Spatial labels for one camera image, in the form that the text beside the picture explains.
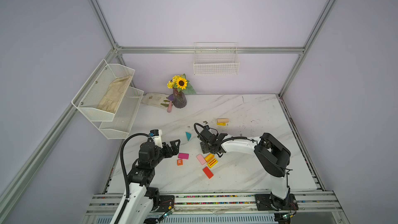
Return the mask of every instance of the red block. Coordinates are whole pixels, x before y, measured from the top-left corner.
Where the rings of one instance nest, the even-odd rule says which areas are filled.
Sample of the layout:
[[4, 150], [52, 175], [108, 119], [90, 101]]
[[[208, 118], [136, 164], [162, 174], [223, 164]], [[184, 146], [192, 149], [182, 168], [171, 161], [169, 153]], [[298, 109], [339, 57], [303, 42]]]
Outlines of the red block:
[[214, 175], [213, 175], [213, 173], [210, 171], [210, 169], [208, 168], [208, 167], [205, 167], [204, 169], [203, 169], [203, 172], [205, 172], [205, 174], [206, 174], [206, 176], [210, 179], [210, 178], [212, 178]]

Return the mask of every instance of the pink handle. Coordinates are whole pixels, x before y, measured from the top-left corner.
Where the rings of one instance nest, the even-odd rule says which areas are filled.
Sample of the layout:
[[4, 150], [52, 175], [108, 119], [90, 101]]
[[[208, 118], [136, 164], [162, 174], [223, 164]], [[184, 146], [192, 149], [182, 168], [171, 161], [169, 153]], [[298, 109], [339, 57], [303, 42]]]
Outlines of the pink handle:
[[169, 107], [167, 107], [167, 112], [172, 112], [172, 101], [169, 102]]

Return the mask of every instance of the white wall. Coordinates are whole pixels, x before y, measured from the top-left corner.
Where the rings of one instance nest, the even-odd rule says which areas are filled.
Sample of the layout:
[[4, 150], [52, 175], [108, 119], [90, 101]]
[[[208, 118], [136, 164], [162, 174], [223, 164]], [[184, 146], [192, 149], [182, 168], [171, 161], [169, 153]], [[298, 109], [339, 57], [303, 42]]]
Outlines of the white wall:
[[303, 46], [326, 0], [99, 0], [122, 46]]
[[185, 73], [198, 94], [278, 93], [297, 54], [239, 54], [238, 75], [193, 74], [193, 54], [124, 54], [135, 69], [134, 85], [144, 93], [167, 93], [167, 82]]
[[[0, 0], [0, 9], [2, 194], [110, 46], [87, 0]], [[73, 118], [7, 223], [83, 218], [118, 143], [81, 118]]]
[[76, 113], [6, 224], [80, 224], [102, 193], [120, 140], [107, 140]]
[[397, 0], [339, 0], [285, 96], [351, 224], [396, 223], [397, 19]]

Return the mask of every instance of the white wire basket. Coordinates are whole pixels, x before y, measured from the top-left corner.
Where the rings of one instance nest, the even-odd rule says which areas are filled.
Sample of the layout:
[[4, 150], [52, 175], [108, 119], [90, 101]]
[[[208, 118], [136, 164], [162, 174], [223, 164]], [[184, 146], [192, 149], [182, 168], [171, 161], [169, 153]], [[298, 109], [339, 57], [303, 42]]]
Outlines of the white wire basket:
[[[125, 67], [120, 64], [107, 64], [102, 69], [101, 73], [96, 78], [96, 81], [88, 89], [87, 93], [83, 96], [80, 104], [77, 105], [77, 109], [90, 121], [113, 121], [113, 118], [118, 111], [119, 105], [115, 107], [115, 111], [108, 112], [98, 109], [98, 104], [106, 94], [109, 85], [117, 78], [122, 78], [131, 75], [127, 85], [131, 83], [132, 76], [134, 75], [134, 69]], [[127, 87], [122, 93], [122, 97], [127, 92]]]
[[239, 59], [236, 42], [196, 42], [195, 75], [237, 75]]
[[137, 88], [127, 88], [126, 95], [123, 98], [113, 121], [102, 122], [98, 128], [105, 137], [108, 139], [125, 139], [129, 136], [143, 94], [144, 91]]
[[[107, 139], [125, 139], [131, 131], [144, 91], [129, 86], [134, 69], [120, 64], [108, 64], [105, 60], [102, 60], [98, 66], [101, 65], [104, 66], [103, 69], [86, 94], [80, 99], [78, 93], [73, 98], [72, 104]], [[99, 109], [99, 104], [107, 93], [109, 85], [117, 78], [127, 76], [126, 88], [117, 92], [117, 100], [112, 106], [112, 111]]]

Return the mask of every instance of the marble table surface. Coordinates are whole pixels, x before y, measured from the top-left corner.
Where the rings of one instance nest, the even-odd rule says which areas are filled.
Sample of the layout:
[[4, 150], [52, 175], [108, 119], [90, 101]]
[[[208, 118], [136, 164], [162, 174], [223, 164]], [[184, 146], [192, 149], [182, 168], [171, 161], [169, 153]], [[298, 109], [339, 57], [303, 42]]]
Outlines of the marble table surface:
[[[214, 176], [208, 179], [196, 156], [201, 154], [200, 141], [193, 129], [198, 122], [220, 133], [232, 136], [256, 137], [264, 132], [271, 133], [291, 152], [289, 175], [291, 191], [316, 190], [315, 182], [304, 157], [289, 127], [286, 117], [275, 94], [264, 95], [187, 95], [187, 106], [173, 107], [168, 113], [164, 109], [141, 104], [130, 134], [149, 133], [162, 129], [162, 141], [170, 144], [181, 140], [180, 152], [188, 153], [189, 159], [177, 166], [177, 156], [165, 158], [155, 168], [151, 187], [158, 187], [162, 193], [189, 192], [265, 192], [270, 191], [270, 175], [264, 170], [253, 154], [239, 152], [225, 153], [211, 168]], [[227, 126], [216, 124], [218, 118], [229, 118]], [[192, 134], [187, 141], [185, 132]], [[138, 158], [138, 151], [144, 137], [132, 138], [124, 149], [127, 173]], [[125, 189], [120, 158], [108, 187], [108, 193], [123, 193]]]

